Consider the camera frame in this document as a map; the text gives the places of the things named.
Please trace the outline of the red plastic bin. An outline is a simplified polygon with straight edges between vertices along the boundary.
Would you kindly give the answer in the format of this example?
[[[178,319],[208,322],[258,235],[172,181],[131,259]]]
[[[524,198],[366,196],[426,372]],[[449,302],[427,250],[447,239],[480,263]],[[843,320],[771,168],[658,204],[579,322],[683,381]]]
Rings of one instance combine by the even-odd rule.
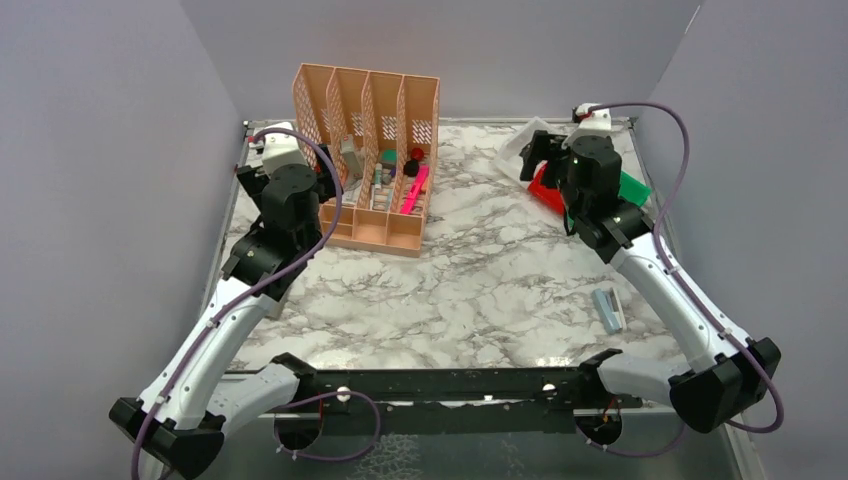
[[[555,188],[548,188],[542,184],[546,170],[547,163],[542,162],[536,169],[532,181],[527,186],[527,191],[542,205],[562,217],[565,214],[565,204],[560,192]]]

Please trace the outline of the green plastic bin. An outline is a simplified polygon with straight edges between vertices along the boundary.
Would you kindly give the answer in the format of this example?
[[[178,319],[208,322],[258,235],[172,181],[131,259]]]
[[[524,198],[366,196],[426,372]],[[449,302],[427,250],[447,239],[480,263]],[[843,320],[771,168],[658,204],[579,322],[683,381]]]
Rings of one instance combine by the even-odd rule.
[[[643,207],[650,199],[652,190],[625,171],[620,174],[619,197],[637,207]]]

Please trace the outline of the peach plastic desk organizer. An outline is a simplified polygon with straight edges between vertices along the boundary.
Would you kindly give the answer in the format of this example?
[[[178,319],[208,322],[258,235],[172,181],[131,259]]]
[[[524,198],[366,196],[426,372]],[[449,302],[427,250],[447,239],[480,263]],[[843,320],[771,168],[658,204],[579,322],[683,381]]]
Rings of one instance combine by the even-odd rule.
[[[439,78],[304,63],[292,96],[299,131],[330,152],[343,182],[341,201],[329,200],[320,210],[324,229],[338,223],[330,244],[419,256],[438,168]],[[348,174],[340,153],[346,134],[359,150],[361,180]],[[415,147],[425,152],[421,166],[429,167],[429,180],[404,215],[400,208],[415,178],[405,176],[403,166]],[[376,167],[388,149],[397,151],[396,176],[381,185]]]

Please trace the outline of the white plastic bin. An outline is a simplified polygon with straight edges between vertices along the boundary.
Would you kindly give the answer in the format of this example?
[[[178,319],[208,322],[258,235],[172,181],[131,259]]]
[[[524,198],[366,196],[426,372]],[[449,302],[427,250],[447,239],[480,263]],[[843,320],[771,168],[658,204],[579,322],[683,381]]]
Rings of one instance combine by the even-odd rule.
[[[545,130],[550,133],[567,135],[571,129],[566,124],[552,124],[540,117],[533,117],[521,125],[498,149],[492,163],[494,167],[503,174],[509,182],[526,190],[530,182],[522,181],[520,173],[523,168],[521,153],[531,142],[536,130]]]

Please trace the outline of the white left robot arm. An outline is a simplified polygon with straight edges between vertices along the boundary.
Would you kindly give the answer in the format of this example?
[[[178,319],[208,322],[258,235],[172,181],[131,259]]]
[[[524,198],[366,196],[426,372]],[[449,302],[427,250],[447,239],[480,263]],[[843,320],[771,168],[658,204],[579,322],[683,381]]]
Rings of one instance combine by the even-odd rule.
[[[195,479],[214,462],[227,437],[265,409],[294,397],[299,379],[282,366],[263,368],[240,385],[217,391],[235,354],[258,323],[281,305],[308,261],[338,222],[323,227],[322,203],[342,192],[331,161],[322,170],[284,165],[237,172],[259,215],[232,247],[213,294],[189,336],[137,397],[118,399],[110,420],[133,441],[130,476],[147,454],[163,473]]]

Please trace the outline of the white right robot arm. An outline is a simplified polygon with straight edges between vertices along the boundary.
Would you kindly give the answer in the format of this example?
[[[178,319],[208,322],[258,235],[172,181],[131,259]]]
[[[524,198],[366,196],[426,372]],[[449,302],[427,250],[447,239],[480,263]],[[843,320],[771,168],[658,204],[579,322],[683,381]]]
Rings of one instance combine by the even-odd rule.
[[[640,292],[686,359],[673,365],[610,349],[582,364],[591,383],[670,406],[700,433],[762,400],[781,351],[726,318],[665,250],[646,212],[620,196],[622,158],[611,138],[536,130],[520,156],[521,180],[539,175],[544,189],[558,193],[567,234],[579,236]]]

